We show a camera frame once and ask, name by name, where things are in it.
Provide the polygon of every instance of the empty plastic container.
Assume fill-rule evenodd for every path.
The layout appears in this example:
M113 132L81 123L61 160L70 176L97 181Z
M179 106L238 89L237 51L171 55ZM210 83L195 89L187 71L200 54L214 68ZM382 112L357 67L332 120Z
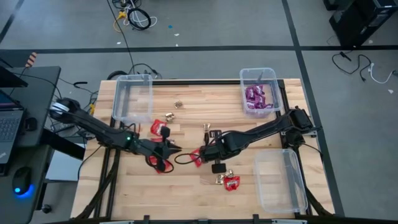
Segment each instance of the empty plastic container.
M280 111L282 97L276 79L275 71L271 68L244 68L239 73L242 89L243 112L252 118L265 118L269 114ZM253 85L263 85L265 104L272 104L271 108L250 109L246 99L246 88Z
M307 209L299 161L293 150L267 149L257 153L253 171L259 203L266 212L293 213Z
M112 117L126 125L151 123L152 77L122 75L116 80Z

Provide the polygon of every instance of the blue light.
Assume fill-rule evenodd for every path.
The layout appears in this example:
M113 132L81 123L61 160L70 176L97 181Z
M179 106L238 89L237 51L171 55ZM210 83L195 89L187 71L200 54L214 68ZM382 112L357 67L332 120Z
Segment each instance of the blue light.
M17 196L17 198L30 198L33 195L33 191L34 191L34 186L33 186L33 184L31 184L29 186L29 189L27 190L27 192L25 192L22 195L16 195L16 196Z

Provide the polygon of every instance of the black metal frame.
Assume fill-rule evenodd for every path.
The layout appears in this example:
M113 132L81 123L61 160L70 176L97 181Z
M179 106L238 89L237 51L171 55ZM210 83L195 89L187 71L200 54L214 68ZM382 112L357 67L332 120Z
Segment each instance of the black metal frame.
M159 85L239 85L239 84L240 84L240 80L154 80L154 82L153 82L154 86L159 86ZM281 93L282 102L284 104L284 110L287 111L289 109L289 102L287 99L284 81L278 80L278 86L279 86L279 90ZM281 116L281 112L280 111L276 112L276 116L277 117ZM115 125L115 120L112 118L110 126L114 127L114 125ZM280 139L281 139L282 147L287 148L285 136L280 135ZM300 159L299 149L296 148L293 150L297 154L298 163L300 166L299 167L300 172L303 177L304 186L306 186L305 178L304 178L305 176L303 173L303 167L302 167L302 163L301 163L301 159ZM101 170L99 186L102 185L103 182L101 180L103 180L106 176L106 170L107 170L107 167L109 164L109 157L110 157L110 152L109 152L109 149L107 149L107 152L104 155L104 161L103 161L103 166L102 166L102 170ZM120 160L120 152L118 153L116 151L115 156L114 156L114 162L116 162L117 165L119 165L119 160ZM326 168L325 168L325 173L328 173L328 172L333 172L333 170L326 170ZM106 207L105 217L109 218L109 219L112 217L113 200L114 200L114 194L115 194L115 190L116 190L116 188L115 188L116 178L117 178L117 175L115 175L115 178L113 179L113 181L111 183L107 207ZM95 208L94 218L100 217L100 210L101 210L101 203L97 204L97 206ZM310 205L308 205L308 208L305 211L305 214L312 215ZM272 221L271 219L259 219L257 214L253 214L253 219L247 219L247 220L156 220L156 221L151 220L150 222L151 223L193 223L193 222L197 222L197 223L208 223L208 222L212 222L212 223L270 223L271 221ZM145 216L142 221L135 220L134 223L149 223L149 216L148 215Z

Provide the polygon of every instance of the butcher block tabletop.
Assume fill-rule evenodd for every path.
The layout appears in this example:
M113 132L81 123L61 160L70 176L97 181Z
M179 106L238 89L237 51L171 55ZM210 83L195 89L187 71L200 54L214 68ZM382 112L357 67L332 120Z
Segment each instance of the butcher block tabletop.
M309 114L301 81L284 79L284 83L289 106L299 106ZM116 81L102 81L99 89L94 117L106 124L111 120L115 88ZM152 119L165 121L166 113L175 115L173 123L168 124L170 138L182 147L182 152L192 152L203 145L205 123L211 124L210 129L247 131L276 118L275 113L265 119L245 117L240 85L154 85L153 93ZM177 100L183 103L178 109L174 107ZM140 138L156 138L150 133L150 124L141 125ZM304 138L308 145L318 148L316 138ZM95 140L90 141L85 157L97 147ZM257 202L254 156L268 149L282 149L279 134L254 142L240 155L223 161L227 169L241 178L238 189L230 192L223 185L215 184L211 162L199 168L194 163L178 165L174 163L176 155L172 155L169 160L175 170L158 174L146 164L144 156L122 152L112 220L142 220L144 215L150 215L151 220L251 219L253 214L260 218L293 218L293 213L267 213ZM308 146L299 150L307 187L324 208L333 213L319 152ZM83 164L71 217L81 213L97 191L104 152L105 148L101 148ZM108 192L105 192L101 215L105 214L107 199Z

